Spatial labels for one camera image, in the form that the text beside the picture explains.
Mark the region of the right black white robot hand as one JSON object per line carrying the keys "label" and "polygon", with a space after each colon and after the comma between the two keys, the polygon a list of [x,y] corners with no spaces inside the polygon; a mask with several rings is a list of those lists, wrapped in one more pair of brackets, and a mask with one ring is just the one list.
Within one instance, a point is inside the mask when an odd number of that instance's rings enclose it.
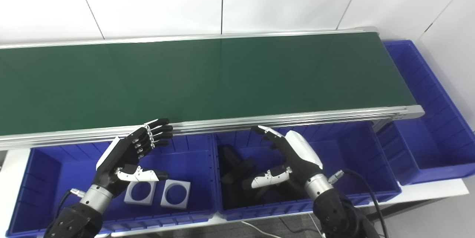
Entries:
{"label": "right black white robot hand", "polygon": [[251,130],[273,142],[286,160],[286,164],[273,167],[254,179],[247,179],[242,183],[243,187],[251,189],[266,187],[293,178],[295,182],[304,186],[309,195],[320,195],[333,188],[323,174],[323,164],[319,156],[300,133],[290,130],[286,135],[282,135],[263,125],[253,126]]}

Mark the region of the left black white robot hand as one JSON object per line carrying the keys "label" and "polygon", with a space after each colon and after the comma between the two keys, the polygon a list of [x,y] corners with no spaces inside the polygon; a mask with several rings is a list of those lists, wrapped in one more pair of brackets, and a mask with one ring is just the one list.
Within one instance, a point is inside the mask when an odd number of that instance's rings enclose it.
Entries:
{"label": "left black white robot hand", "polygon": [[96,164],[92,181],[95,188],[105,189],[117,197],[130,182],[159,182],[168,179],[165,170],[139,166],[139,160],[155,148],[167,146],[173,137],[173,126],[168,118],[147,122],[126,137],[115,137]]}

